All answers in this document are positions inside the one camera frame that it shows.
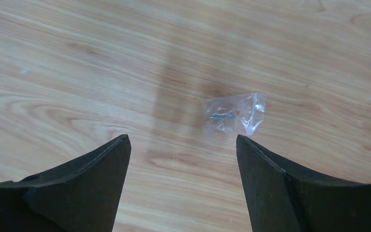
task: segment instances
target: plastic bag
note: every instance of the plastic bag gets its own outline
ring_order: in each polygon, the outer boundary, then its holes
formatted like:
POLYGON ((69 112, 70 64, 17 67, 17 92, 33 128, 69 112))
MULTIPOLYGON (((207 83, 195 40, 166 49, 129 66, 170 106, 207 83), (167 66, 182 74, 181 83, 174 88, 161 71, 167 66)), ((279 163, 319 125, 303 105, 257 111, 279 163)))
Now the plastic bag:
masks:
POLYGON ((252 135, 264 120, 267 94, 248 93, 203 100, 204 131, 252 135))

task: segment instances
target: light wood surface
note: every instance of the light wood surface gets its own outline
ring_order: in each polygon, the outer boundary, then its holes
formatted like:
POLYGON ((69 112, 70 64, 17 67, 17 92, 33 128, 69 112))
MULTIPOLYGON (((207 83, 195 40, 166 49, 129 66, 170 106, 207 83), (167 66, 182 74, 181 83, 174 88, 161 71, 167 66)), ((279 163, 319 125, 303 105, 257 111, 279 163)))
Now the light wood surface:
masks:
POLYGON ((254 140, 371 183, 371 0, 0 0, 0 181, 127 133, 114 231, 251 231, 236 136, 201 129, 246 92, 254 140))

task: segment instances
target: wood grain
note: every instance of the wood grain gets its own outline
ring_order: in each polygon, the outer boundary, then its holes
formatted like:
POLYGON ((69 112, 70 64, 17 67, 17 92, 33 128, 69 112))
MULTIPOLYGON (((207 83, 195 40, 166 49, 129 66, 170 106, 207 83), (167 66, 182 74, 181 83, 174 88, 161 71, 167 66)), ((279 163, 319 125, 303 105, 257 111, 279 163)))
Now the wood grain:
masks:
POLYGON ((250 231, 235 136, 201 100, 268 94, 252 136, 371 183, 371 1, 0 0, 0 181, 128 133, 114 231, 250 231))

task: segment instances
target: wooden table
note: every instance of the wooden table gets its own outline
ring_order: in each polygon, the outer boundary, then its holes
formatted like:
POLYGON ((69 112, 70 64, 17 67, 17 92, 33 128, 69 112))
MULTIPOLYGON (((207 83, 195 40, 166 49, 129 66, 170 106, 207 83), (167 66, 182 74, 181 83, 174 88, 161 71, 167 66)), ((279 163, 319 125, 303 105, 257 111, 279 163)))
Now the wooden table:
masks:
POLYGON ((371 183, 371 1, 0 0, 0 181, 128 133, 114 231, 251 231, 236 136, 201 129, 246 92, 254 140, 371 183))

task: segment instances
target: clear plastic bag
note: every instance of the clear plastic bag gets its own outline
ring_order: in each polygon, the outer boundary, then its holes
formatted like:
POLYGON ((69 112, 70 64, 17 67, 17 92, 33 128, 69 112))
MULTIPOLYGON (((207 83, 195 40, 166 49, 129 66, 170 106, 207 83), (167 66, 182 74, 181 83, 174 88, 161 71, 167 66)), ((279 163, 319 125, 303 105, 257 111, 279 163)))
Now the clear plastic bag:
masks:
POLYGON ((235 96, 205 99, 204 131, 221 130, 226 133, 252 135, 264 120, 265 93, 247 93, 235 96))

